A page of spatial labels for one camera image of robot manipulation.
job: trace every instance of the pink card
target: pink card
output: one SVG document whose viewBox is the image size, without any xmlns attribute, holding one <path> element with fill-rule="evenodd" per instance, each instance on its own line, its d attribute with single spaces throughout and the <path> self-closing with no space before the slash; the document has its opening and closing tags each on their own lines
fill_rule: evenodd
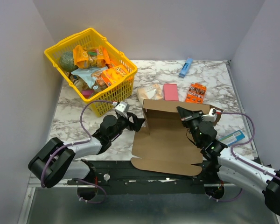
<svg viewBox="0 0 280 224">
<path fill-rule="evenodd" d="M 163 91 L 165 100 L 179 101 L 177 84 L 164 84 Z"/>
</svg>

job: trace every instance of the yellow basket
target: yellow basket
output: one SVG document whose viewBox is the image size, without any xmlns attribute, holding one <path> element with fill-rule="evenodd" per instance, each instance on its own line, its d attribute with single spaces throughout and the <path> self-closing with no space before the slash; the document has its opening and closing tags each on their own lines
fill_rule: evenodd
<svg viewBox="0 0 280 224">
<path fill-rule="evenodd" d="M 60 56 L 66 51 L 72 51 L 78 44 L 88 48 L 96 47 L 98 45 L 104 46 L 109 53 L 110 59 L 116 64 L 123 64 L 129 74 L 125 76 L 121 82 L 111 85 L 107 89 L 97 93 L 95 96 L 86 99 L 68 78 L 69 73 L 64 71 L 59 65 Z M 69 85 L 74 88 L 77 94 L 86 103 L 97 99 L 121 101 L 132 94 L 134 77 L 138 70 L 137 67 L 125 56 L 123 52 L 118 51 L 107 41 L 107 38 L 103 37 L 93 28 L 88 28 L 80 33 L 73 34 L 65 38 L 54 46 L 46 49 L 45 55 L 53 63 L 53 66 L 57 68 Z M 90 108 L 98 117 L 100 117 L 112 109 L 112 105 L 109 103 L 97 102 L 90 104 Z"/>
</svg>

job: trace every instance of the bolt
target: bolt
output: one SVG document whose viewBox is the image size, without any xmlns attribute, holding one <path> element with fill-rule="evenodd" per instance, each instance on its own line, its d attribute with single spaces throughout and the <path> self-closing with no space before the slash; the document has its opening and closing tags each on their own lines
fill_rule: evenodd
<svg viewBox="0 0 280 224">
<path fill-rule="evenodd" d="M 108 181 L 109 179 L 110 179 L 110 175 L 109 175 L 109 174 L 105 174 L 105 175 L 104 175 L 104 180 L 105 180 L 105 181 Z"/>
</svg>

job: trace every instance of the marble table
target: marble table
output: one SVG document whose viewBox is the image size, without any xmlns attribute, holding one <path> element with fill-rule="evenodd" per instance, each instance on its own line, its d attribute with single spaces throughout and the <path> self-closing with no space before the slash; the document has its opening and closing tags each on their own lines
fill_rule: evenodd
<svg viewBox="0 0 280 224">
<path fill-rule="evenodd" d="M 159 84 L 162 88 L 165 83 L 177 84 L 180 101 L 185 100 L 191 83 L 201 83 L 207 86 L 203 103 L 212 104 L 229 112 L 239 111 L 238 101 L 223 61 L 194 61 L 185 78 L 178 77 L 184 61 L 133 61 L 133 63 L 138 67 L 138 72 L 135 76 L 133 93 L 126 99 L 126 102 L 131 105 L 130 111 L 139 117 L 143 117 L 143 114 L 141 104 L 136 96 L 136 88 L 150 86 L 151 84 Z M 87 138 L 79 123 L 80 113 L 84 106 L 85 103 L 82 99 L 64 81 L 49 135 L 50 138 L 58 137 L 63 141 Z M 103 118 L 104 116 L 98 118 L 91 110 L 86 110 L 83 116 L 84 126 L 90 133 L 93 133 L 98 129 Z M 222 115 L 215 129 L 218 132 L 218 138 L 238 129 L 242 130 L 247 136 L 243 119 L 238 115 Z M 105 153 L 87 156 L 84 159 L 130 160 L 133 139 L 134 132 L 125 130 Z M 235 151 L 246 158 L 254 159 L 250 144 L 237 147 Z"/>
</svg>

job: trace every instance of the gray wall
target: gray wall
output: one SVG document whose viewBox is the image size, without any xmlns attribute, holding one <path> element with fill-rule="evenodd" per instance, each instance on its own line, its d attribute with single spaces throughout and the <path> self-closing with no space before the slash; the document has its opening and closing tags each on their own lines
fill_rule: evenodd
<svg viewBox="0 0 280 224">
<path fill-rule="evenodd" d="M 33 0 L 55 41 L 94 27 L 131 59 L 231 59 L 264 0 Z"/>
<path fill-rule="evenodd" d="M 232 59 L 244 109 L 265 164 L 280 167 L 280 0 L 266 0 Z"/>
<path fill-rule="evenodd" d="M 47 140 L 61 84 L 43 54 L 53 44 L 31 0 L 0 1 L 0 224 L 17 223 L 27 165 Z"/>
</svg>

